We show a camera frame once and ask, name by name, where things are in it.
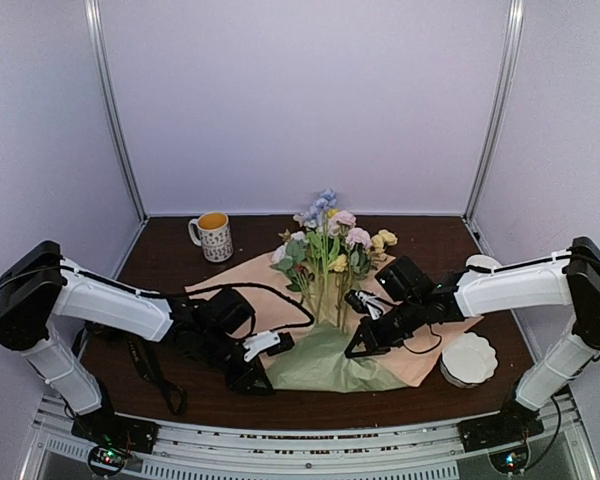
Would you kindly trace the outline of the wrapping paper sheet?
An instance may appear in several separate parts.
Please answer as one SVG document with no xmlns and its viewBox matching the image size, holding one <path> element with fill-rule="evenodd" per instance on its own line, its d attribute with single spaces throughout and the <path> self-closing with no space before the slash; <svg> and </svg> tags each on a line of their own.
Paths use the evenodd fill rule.
<svg viewBox="0 0 600 480">
<path fill-rule="evenodd" d="M 251 282 L 269 285 L 300 300 L 299 293 L 286 288 L 289 282 L 284 274 L 271 268 L 272 255 L 262 254 L 208 280 L 184 287 L 185 291 Z M 298 309 L 268 291 L 253 288 L 239 288 L 238 291 L 256 311 L 255 332 L 307 321 Z M 336 314 L 336 309 L 331 308 L 326 319 L 321 317 L 312 327 L 288 330 L 295 342 L 291 350 L 272 357 L 259 356 L 274 389 L 353 393 L 419 387 L 436 367 L 442 350 L 483 318 L 434 325 L 433 333 L 441 335 L 442 341 L 426 354 L 413 352 L 423 352 L 440 339 L 425 325 L 406 341 L 408 349 L 401 347 L 384 355 L 348 359 L 344 352 L 360 317 L 347 307 L 346 326 L 342 330 L 333 323 Z"/>
</svg>

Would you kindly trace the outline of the pale yellow flower stem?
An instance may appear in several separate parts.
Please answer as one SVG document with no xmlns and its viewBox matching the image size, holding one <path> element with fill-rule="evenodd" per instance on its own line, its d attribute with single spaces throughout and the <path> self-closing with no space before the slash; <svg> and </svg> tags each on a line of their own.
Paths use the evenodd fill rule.
<svg viewBox="0 0 600 480">
<path fill-rule="evenodd" d="M 398 237 L 395 233 L 381 229 L 371 237 L 371 254 L 378 261 L 384 261 L 387 257 L 387 248 L 395 246 Z"/>
</svg>

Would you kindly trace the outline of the pink rose flower stem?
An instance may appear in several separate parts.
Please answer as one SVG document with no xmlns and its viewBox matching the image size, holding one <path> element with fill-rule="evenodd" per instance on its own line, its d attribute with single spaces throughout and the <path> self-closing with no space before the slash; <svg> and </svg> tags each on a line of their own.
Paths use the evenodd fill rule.
<svg viewBox="0 0 600 480">
<path fill-rule="evenodd" d="M 349 290 L 358 287 L 360 280 L 363 279 L 369 271 L 369 252 L 371 249 L 371 236 L 368 231 L 357 225 L 357 220 L 355 226 L 351 228 L 348 232 L 348 235 L 346 237 L 346 247 L 346 253 L 348 256 L 348 268 L 346 272 L 346 280 L 344 286 L 344 310 L 342 327 L 340 328 L 341 330 L 344 330 L 346 328 L 346 318 L 348 310 L 348 304 L 345 302 L 344 296 Z"/>
</svg>

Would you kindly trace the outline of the white pink flower stem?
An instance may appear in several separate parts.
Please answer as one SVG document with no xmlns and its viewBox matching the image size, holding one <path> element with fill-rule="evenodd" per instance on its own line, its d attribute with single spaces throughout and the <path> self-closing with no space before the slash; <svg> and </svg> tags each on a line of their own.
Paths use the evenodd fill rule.
<svg viewBox="0 0 600 480">
<path fill-rule="evenodd" d="M 301 303 L 319 320 L 324 290 L 322 253 L 316 240 L 315 233 L 286 232 L 286 241 L 274 251 L 270 268 L 286 278 L 285 289 L 299 294 Z"/>
</svg>

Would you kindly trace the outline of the peach flower stem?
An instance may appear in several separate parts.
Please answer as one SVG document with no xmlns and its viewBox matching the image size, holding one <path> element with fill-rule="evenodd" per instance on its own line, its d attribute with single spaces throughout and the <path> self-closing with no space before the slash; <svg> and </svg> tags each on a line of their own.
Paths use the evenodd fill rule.
<svg viewBox="0 0 600 480">
<path fill-rule="evenodd" d="M 293 220 L 298 227 L 295 231 L 285 230 L 280 234 L 282 244 L 271 258 L 272 268 L 283 273 L 291 282 L 302 283 L 315 279 L 316 254 L 310 241 L 315 232 L 317 220 L 309 213 L 296 214 Z"/>
</svg>

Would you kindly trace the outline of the blue flower stem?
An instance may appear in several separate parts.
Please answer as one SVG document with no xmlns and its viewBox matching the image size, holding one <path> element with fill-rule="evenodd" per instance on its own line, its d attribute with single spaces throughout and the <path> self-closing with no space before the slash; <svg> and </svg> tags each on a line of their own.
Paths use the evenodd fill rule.
<svg viewBox="0 0 600 480">
<path fill-rule="evenodd" d="M 337 194 L 327 188 L 311 203 L 308 210 L 301 215 L 301 226 L 305 230 L 307 240 L 307 260 L 314 277 L 312 288 L 312 306 L 314 316 L 320 320 L 324 300 L 329 287 L 330 265 L 336 259 L 336 240 L 330 233 L 329 212 L 337 204 Z"/>
</svg>

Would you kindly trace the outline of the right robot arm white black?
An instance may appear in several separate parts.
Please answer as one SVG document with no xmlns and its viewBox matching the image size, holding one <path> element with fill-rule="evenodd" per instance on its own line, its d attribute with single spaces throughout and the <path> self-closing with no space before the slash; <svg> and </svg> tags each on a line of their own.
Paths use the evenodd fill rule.
<svg viewBox="0 0 600 480">
<path fill-rule="evenodd" d="M 375 296 L 351 290 L 346 302 L 360 323 L 348 358 L 384 355 L 424 325 L 459 322 L 487 313 L 545 305 L 570 305 L 575 319 L 544 359 L 517 382 L 515 394 L 493 419 L 499 440 L 515 440 L 550 398 L 600 355 L 600 250 L 577 237 L 566 250 L 513 265 L 472 263 L 433 282 L 413 260 L 401 256 L 375 276 L 388 294 L 388 310 Z"/>
</svg>

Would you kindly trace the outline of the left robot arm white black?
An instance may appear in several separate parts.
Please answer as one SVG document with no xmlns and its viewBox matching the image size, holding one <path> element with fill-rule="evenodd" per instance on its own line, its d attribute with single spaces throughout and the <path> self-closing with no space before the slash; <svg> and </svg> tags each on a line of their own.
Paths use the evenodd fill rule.
<svg viewBox="0 0 600 480">
<path fill-rule="evenodd" d="M 0 277 L 0 345 L 20 353 L 74 413 L 85 415 L 91 434 L 113 444 L 123 436 L 123 421 L 107 409 L 104 386 L 80 364 L 51 317 L 167 341 L 184 356 L 220 369 L 228 389 L 265 394 L 272 386 L 260 356 L 291 350 L 294 327 L 256 331 L 256 311 L 243 287 L 207 287 L 207 300 L 142 290 L 86 270 L 64 257 L 59 244 L 43 241 Z"/>
</svg>

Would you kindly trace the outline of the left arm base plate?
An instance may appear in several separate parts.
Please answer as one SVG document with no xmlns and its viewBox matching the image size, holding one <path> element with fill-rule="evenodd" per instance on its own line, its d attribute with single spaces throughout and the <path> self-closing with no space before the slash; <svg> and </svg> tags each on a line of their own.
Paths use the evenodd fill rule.
<svg viewBox="0 0 600 480">
<path fill-rule="evenodd" d="M 158 430 L 159 426 L 155 422 L 96 411 L 77 415 L 73 420 L 71 434 L 102 447 L 150 454 L 153 452 Z"/>
</svg>

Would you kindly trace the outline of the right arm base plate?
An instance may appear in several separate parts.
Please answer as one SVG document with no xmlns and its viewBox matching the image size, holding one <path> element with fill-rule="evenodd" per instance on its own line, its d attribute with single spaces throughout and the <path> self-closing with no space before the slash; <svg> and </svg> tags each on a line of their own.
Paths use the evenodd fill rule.
<svg viewBox="0 0 600 480">
<path fill-rule="evenodd" d="M 457 428 L 465 452 L 523 442 L 544 432 L 544 425 L 538 418 L 519 419 L 503 413 L 464 420 Z"/>
</svg>

